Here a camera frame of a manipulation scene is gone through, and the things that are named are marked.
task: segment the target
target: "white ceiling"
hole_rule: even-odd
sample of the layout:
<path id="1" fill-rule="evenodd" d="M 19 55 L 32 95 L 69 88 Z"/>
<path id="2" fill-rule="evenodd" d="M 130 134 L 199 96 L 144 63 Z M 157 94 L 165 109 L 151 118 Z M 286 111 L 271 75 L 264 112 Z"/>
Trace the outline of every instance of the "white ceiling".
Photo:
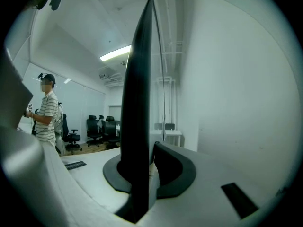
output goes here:
<path id="1" fill-rule="evenodd" d="M 44 49 L 74 69 L 102 83 L 123 81 L 127 54 L 108 61 L 100 56 L 130 45 L 147 0 L 62 0 L 57 11 L 38 12 L 31 48 Z M 183 0 L 155 0 L 164 43 L 166 74 L 178 66 L 183 37 Z"/>

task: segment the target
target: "chair headrest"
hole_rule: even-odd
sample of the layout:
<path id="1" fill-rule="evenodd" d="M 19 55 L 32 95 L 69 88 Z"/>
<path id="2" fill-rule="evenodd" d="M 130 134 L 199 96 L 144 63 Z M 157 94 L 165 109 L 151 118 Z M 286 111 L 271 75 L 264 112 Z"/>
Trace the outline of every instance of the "chair headrest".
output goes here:
<path id="1" fill-rule="evenodd" d="M 106 121 L 114 121 L 114 117 L 113 116 L 107 116 L 106 117 Z"/>

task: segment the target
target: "man wearing cap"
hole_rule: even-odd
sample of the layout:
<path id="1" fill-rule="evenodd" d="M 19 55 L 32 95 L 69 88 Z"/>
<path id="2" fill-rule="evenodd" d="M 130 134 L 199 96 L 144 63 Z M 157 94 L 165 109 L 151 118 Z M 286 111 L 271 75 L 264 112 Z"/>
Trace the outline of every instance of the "man wearing cap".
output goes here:
<path id="1" fill-rule="evenodd" d="M 45 93 L 42 99 L 41 108 L 38 114 L 28 112 L 27 116 L 36 120 L 36 137 L 38 140 L 53 147 L 56 146 L 55 130 L 53 122 L 58 113 L 58 99 L 53 92 L 56 84 L 55 77 L 52 74 L 41 78 L 41 90 Z"/>

